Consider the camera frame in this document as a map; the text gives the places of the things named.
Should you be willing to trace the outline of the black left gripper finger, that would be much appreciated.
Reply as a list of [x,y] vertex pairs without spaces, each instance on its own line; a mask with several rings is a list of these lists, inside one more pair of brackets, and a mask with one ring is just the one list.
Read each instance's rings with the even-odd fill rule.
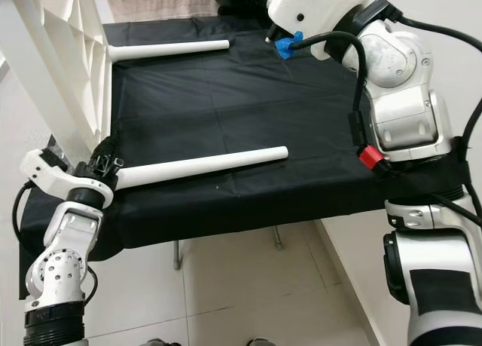
[[120,159],[120,140],[114,136],[107,136],[96,147],[94,147],[95,164],[117,164]]

